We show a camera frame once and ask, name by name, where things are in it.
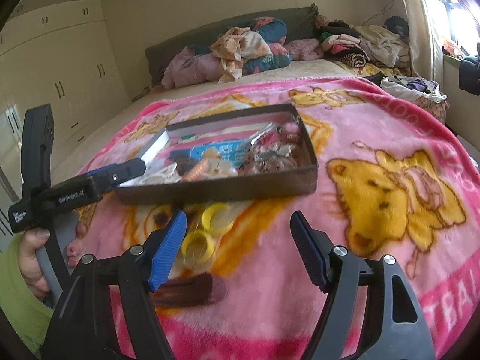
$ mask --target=cardboard box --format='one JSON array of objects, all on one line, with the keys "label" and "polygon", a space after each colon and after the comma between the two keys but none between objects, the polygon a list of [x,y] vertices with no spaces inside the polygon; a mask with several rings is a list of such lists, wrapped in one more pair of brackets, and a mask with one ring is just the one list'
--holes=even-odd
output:
[{"label": "cardboard box", "polygon": [[292,118],[298,121],[302,132],[297,169],[174,184],[135,185],[134,179],[121,184],[115,192],[122,203],[130,205],[229,202],[314,193],[318,177],[317,158],[309,133],[297,109],[291,104],[246,108],[169,125],[157,133],[137,157],[148,166],[171,138],[212,133],[232,124],[254,125],[266,119],[281,124]]}]

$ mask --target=person's arm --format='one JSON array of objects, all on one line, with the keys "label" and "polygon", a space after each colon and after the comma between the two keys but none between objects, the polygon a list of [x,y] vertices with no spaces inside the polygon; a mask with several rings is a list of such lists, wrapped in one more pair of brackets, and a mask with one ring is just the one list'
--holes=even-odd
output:
[{"label": "person's arm", "polygon": [[[69,265],[83,254],[86,226],[79,223],[77,238],[68,246]],[[33,353],[45,340],[53,310],[42,300],[50,288],[42,275],[35,251],[49,239],[47,230],[33,229],[16,235],[0,255],[0,306],[16,333]]]}]

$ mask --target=white curtain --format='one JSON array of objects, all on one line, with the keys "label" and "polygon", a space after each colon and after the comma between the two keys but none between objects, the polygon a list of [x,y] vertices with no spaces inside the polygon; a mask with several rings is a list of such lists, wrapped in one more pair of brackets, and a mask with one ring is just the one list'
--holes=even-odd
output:
[{"label": "white curtain", "polygon": [[443,84],[443,53],[429,0],[403,0],[410,30],[412,75]]}]

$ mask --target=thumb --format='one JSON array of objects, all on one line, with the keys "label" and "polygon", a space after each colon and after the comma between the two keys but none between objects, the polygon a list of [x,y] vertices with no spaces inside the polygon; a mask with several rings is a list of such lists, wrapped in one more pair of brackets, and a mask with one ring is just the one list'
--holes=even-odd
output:
[{"label": "thumb", "polygon": [[27,230],[23,234],[18,250],[19,256],[34,259],[35,251],[40,249],[49,240],[50,232],[44,229]]}]

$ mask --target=window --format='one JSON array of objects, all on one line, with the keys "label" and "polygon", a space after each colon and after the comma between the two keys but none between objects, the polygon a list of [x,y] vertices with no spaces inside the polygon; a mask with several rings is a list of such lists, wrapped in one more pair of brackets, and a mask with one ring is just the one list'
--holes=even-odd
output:
[{"label": "window", "polygon": [[458,0],[427,0],[435,28],[440,36],[449,38],[464,47],[470,54],[477,55],[480,36],[472,15],[462,8]]}]

